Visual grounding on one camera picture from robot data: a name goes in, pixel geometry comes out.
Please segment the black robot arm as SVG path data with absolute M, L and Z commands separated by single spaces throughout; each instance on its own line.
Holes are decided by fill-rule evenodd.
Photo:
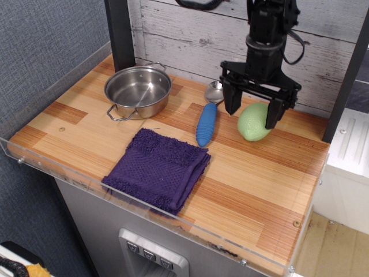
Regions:
M 304 42 L 292 28 L 298 24 L 300 11 L 296 1 L 248 1 L 250 26 L 246 37 L 245 62 L 223 61 L 220 82 L 225 109 L 234 114 L 244 92 L 269 101 L 266 129 L 273 129 L 285 110 L 293 108 L 301 85 L 282 71 L 287 37 Z

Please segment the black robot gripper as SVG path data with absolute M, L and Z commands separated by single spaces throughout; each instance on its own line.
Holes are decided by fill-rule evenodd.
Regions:
M 261 43 L 247 37 L 245 62 L 221 62 L 220 82 L 228 114 L 240 108 L 244 92 L 270 101 L 266 129 L 274 129 L 285 111 L 295 107 L 302 86 L 282 71 L 282 63 L 289 63 L 284 53 L 286 42 L 286 37 L 274 43 Z

